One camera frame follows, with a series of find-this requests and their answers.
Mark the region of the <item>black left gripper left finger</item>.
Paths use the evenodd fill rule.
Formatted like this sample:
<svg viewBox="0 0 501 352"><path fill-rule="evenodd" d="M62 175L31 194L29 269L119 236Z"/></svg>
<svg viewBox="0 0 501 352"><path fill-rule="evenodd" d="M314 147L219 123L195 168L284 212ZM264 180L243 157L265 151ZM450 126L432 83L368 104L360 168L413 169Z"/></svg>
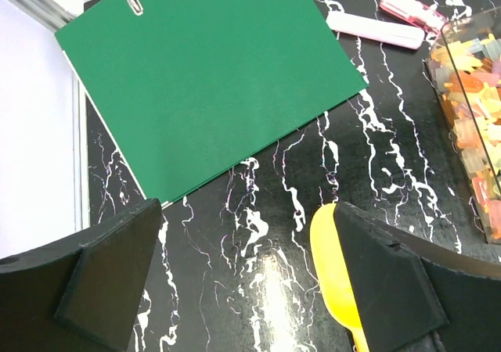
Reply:
<svg viewBox="0 0 501 352"><path fill-rule="evenodd" d="M162 225L158 199L1 260L3 351L125 351Z"/></svg>

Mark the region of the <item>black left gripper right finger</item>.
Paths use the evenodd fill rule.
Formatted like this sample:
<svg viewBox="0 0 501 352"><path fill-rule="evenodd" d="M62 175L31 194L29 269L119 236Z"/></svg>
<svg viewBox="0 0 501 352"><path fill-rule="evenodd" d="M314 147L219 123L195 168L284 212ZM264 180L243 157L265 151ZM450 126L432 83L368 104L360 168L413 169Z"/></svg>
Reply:
<svg viewBox="0 0 501 352"><path fill-rule="evenodd" d="M500 266L340 202L334 223L371 351L498 351Z"/></svg>

